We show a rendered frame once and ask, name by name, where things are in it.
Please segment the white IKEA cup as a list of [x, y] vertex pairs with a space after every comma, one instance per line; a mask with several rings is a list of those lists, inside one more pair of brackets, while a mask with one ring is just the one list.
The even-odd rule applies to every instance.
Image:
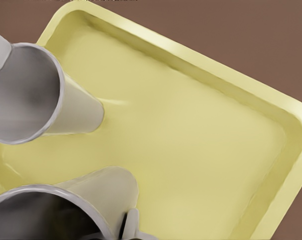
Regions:
[[0, 195], [0, 240], [121, 240], [138, 184], [109, 166], [58, 184], [28, 184]]
[[90, 133], [104, 118], [102, 103], [66, 74], [48, 50], [15, 43], [0, 69], [0, 143]]

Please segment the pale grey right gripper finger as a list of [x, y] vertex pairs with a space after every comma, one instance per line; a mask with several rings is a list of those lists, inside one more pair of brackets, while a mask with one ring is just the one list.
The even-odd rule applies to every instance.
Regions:
[[155, 236], [139, 230], [139, 217], [138, 209], [128, 211], [121, 240], [157, 240]]

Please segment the pale yellow rectangular tray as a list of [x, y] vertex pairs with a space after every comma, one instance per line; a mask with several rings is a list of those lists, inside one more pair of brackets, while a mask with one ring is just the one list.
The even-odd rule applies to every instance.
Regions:
[[105, 118], [0, 144], [0, 194], [121, 166], [141, 230], [161, 240], [272, 237], [302, 187], [302, 102], [88, 1], [63, 5], [37, 43]]

